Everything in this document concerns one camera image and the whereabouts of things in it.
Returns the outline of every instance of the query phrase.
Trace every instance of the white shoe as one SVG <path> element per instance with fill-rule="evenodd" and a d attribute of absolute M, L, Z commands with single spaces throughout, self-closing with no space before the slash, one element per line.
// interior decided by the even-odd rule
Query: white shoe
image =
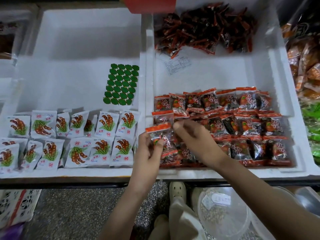
<path fill-rule="evenodd" d="M 159 226 L 164 222 L 169 222 L 168 217 L 165 214 L 158 215 L 154 221 L 153 227 L 156 228 L 156 226 Z"/>
<path fill-rule="evenodd" d="M 187 190 L 183 182 L 171 182 L 169 185 L 169 196 L 170 203 L 174 201 L 174 197 L 181 197 L 186 203 L 187 201 Z"/>

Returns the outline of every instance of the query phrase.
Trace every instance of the white foam container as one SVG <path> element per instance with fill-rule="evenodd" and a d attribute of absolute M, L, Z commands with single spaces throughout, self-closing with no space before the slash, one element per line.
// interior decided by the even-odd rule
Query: white foam container
<path fill-rule="evenodd" d="M 302 126 L 275 7 L 261 0 L 177 0 L 176 6 L 180 12 L 217 1 L 230 3 L 237 10 L 247 6 L 258 18 L 253 52 L 227 54 L 218 46 L 216 56 L 210 56 L 184 47 L 184 54 L 192 65 L 171 76 L 154 50 L 152 15 L 134 15 L 126 8 L 97 6 L 41 12 L 33 36 L 28 40 L 28 55 L 18 60 L 17 74 L 10 85 L 10 99 L 0 114 L 0 136 L 6 135 L 3 119 L 15 112 L 79 107 L 119 110 L 102 101 L 110 64 L 137 64 L 140 67 L 138 91 L 130 106 L 141 112 L 137 134 L 152 125 L 154 96 L 212 87 L 221 90 L 256 86 L 270 92 L 274 110 L 285 117 L 286 134 L 291 138 L 287 148 L 294 167 L 250 170 L 265 179 L 320 175 Z M 125 177 L 131 172 L 128 168 L 81 168 L 34 170 L 13 177 Z M 221 178 L 210 169 L 162 169 L 158 175 L 158 179 L 169 180 Z"/>

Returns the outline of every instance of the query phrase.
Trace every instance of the round plastic tub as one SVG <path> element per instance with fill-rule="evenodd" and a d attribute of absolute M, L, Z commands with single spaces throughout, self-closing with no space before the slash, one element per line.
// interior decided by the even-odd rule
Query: round plastic tub
<path fill-rule="evenodd" d="M 217 240 L 239 239 L 251 222 L 248 206 L 231 187 L 203 190 L 198 215 L 203 227 Z"/>
<path fill-rule="evenodd" d="M 283 194 L 284 197 L 288 198 L 288 200 L 296 202 L 298 205 L 301 205 L 300 202 L 294 197 L 294 194 L 289 190 L 282 187 L 273 187 Z M 263 240 L 276 240 L 271 232 L 263 225 L 263 223 L 259 220 L 259 218 L 250 210 L 251 221 L 254 229 L 257 231 L 258 235 Z"/>

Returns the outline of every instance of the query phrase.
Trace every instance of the white snack packet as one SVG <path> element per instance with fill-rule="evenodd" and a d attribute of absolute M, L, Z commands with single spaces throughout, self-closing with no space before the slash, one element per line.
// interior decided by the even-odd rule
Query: white snack packet
<path fill-rule="evenodd" d="M 113 141 L 116 135 L 118 120 L 118 113 L 109 113 L 101 111 L 94 137 L 104 138 Z"/>
<path fill-rule="evenodd" d="M 113 141 L 94 139 L 91 147 L 89 167 L 109 166 Z"/>
<path fill-rule="evenodd" d="M 81 137 L 70 141 L 65 168 L 84 168 L 88 166 L 92 140 L 90 137 Z"/>
<path fill-rule="evenodd" d="M 132 166 L 134 163 L 134 154 L 132 151 L 133 145 L 133 138 L 115 136 L 112 147 L 110 167 Z"/>
<path fill-rule="evenodd" d="M 31 137 L 55 138 L 56 137 L 57 111 L 33 110 L 31 115 Z"/>
<path fill-rule="evenodd" d="M 70 131 L 67 135 L 68 138 L 83 137 L 85 135 L 84 128 L 89 116 L 89 111 L 83 111 L 72 115 Z"/>
<path fill-rule="evenodd" d="M 59 160 L 58 168 L 64 168 L 67 161 L 69 150 L 70 150 L 70 139 L 66 138 L 63 143 L 62 153 Z"/>
<path fill-rule="evenodd" d="M 42 157 L 43 144 L 40 141 L 30 140 L 28 142 L 27 152 L 24 155 L 21 167 L 23 171 L 32 171 Z"/>
<path fill-rule="evenodd" d="M 30 137 L 30 121 L 28 115 L 13 115 L 7 117 L 9 128 L 9 137 Z"/>
<path fill-rule="evenodd" d="M 87 122 L 84 127 L 84 136 L 86 137 L 94 137 L 94 132 L 97 126 L 98 116 L 95 114 L 89 114 Z"/>
<path fill-rule="evenodd" d="M 125 110 L 120 116 L 120 123 L 115 133 L 116 136 L 125 136 L 134 138 L 136 124 L 139 120 L 140 112 Z"/>
<path fill-rule="evenodd" d="M 23 155 L 24 155 L 24 151 L 26 149 L 27 143 L 28 143 L 27 138 L 8 138 L 8 137 L 0 138 L 0 147 L 13 145 L 13 144 L 19 144 L 19 158 L 18 158 L 19 165 L 21 165 L 21 163 L 22 163 Z"/>
<path fill-rule="evenodd" d="M 56 130 L 57 136 L 67 137 L 70 131 L 70 114 L 68 112 L 59 113 L 57 115 Z"/>
<path fill-rule="evenodd" d="M 0 146 L 0 175 L 18 169 L 19 144 Z"/>
<path fill-rule="evenodd" d="M 36 169 L 57 170 L 62 154 L 64 140 L 48 138 L 44 142 L 42 158 L 37 163 Z"/>

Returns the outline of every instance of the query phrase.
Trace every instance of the terrazzo floor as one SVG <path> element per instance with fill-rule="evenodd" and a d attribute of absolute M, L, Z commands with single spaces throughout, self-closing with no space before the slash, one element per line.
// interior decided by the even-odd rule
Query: terrazzo floor
<path fill-rule="evenodd" d="M 169 213 L 169 183 L 156 182 L 135 220 L 136 239 L 148 239 L 159 214 Z M 42 190 L 25 240 L 96 239 L 125 188 Z M 260 239 L 249 229 L 242 239 Z"/>

